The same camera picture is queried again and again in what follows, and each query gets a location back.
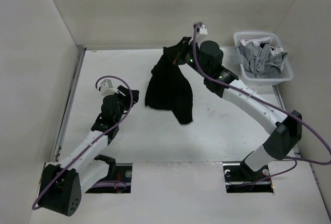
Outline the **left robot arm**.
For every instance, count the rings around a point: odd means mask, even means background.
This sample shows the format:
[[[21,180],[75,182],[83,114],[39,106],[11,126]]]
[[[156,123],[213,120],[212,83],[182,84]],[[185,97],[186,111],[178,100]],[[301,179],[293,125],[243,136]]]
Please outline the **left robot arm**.
[[[139,100],[139,91],[119,86],[106,94],[90,132],[83,142],[57,165],[48,164],[41,177],[39,195],[33,209],[39,207],[72,216],[81,202],[82,194],[99,180],[110,182],[116,176],[116,160],[104,156],[119,131],[119,124]]]

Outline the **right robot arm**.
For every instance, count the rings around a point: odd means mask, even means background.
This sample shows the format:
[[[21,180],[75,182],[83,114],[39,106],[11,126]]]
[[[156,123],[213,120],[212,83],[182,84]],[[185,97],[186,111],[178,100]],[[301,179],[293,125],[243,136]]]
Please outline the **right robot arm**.
[[[223,66],[223,51],[214,41],[207,40],[198,45],[191,37],[183,37],[178,44],[166,48],[164,53],[174,64],[187,64],[198,72],[209,91],[242,109],[269,134],[268,139],[237,167],[243,181],[256,180],[270,162],[286,159],[301,140],[301,114],[276,109],[260,96],[255,96],[235,73]]]

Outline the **black tank top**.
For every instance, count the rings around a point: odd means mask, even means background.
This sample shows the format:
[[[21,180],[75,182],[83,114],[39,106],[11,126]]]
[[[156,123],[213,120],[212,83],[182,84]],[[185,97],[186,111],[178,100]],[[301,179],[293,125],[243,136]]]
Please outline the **black tank top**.
[[[181,125],[193,121],[193,92],[190,83],[175,63],[179,53],[170,47],[151,70],[152,77],[145,94],[145,106],[171,111]]]

